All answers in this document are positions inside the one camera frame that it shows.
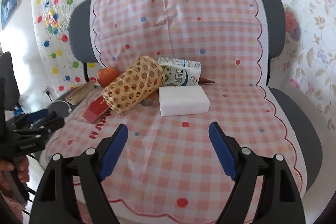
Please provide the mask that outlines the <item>person's left hand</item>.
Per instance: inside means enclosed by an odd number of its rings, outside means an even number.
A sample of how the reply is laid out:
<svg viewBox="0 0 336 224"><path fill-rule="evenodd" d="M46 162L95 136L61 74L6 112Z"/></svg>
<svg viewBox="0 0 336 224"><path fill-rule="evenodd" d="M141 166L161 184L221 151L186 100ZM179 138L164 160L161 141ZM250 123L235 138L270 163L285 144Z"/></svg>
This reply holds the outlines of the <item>person's left hand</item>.
<svg viewBox="0 0 336 224"><path fill-rule="evenodd" d="M1 160L0 163L0 171L1 171L1 192L9 191L11 192L9 183L7 182L4 171L12 171L16 170L15 165L10 163L9 161ZM18 164L18 178L20 182L25 183L30 180L29 178L29 161L26 156L22 157L20 163Z"/></svg>

